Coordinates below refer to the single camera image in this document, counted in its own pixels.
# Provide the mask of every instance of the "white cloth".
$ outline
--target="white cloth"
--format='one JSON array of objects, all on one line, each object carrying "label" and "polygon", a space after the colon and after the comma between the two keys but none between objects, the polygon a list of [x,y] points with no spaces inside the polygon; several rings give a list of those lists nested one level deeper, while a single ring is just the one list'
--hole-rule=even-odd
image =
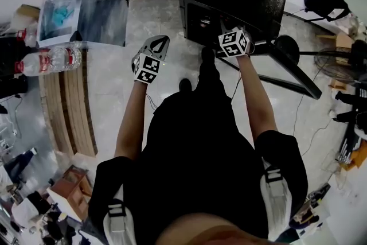
[{"label": "white cloth", "polygon": [[4,166],[0,166],[0,196],[6,195],[6,186],[12,185],[13,182],[11,181],[7,171],[5,170]]},{"label": "white cloth", "polygon": [[30,228],[34,226],[34,223],[30,220],[38,215],[38,210],[28,198],[25,198],[20,205],[13,204],[11,213],[18,224],[22,227]]}]

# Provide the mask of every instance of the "black backpack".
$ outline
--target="black backpack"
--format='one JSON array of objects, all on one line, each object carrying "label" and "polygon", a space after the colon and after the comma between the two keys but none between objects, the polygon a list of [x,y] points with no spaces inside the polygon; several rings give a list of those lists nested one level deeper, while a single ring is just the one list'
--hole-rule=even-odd
[{"label": "black backpack", "polygon": [[[313,11],[321,18],[307,20],[306,22],[320,21],[327,19],[327,21],[335,21],[347,16],[350,13],[348,4],[344,0],[304,0],[305,12]],[[334,9],[344,9],[344,11],[335,18],[329,17],[329,14]]]}]

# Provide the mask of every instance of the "person's left arm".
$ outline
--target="person's left arm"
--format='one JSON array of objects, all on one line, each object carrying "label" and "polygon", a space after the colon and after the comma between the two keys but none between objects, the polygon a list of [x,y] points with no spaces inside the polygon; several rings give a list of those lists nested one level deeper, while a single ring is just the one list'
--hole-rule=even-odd
[{"label": "person's left arm", "polygon": [[135,160],[142,152],[147,87],[139,81],[134,83],[117,137],[115,157]]}]

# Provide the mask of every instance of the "small bottle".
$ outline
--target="small bottle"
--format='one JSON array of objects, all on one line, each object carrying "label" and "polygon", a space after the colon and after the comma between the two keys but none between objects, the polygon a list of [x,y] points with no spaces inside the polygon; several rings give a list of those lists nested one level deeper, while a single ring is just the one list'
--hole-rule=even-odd
[{"label": "small bottle", "polygon": [[48,73],[70,71],[81,63],[79,49],[56,46],[47,52],[27,54],[16,69],[26,76],[39,76]]}]

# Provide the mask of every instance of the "large water bottle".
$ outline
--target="large water bottle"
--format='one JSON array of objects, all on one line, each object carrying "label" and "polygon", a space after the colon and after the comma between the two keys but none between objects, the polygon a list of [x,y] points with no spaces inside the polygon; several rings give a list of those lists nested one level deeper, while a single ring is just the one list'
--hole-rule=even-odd
[{"label": "large water bottle", "polygon": [[26,76],[70,71],[81,63],[81,52],[77,48],[56,46],[49,51],[27,54],[17,69]]}]

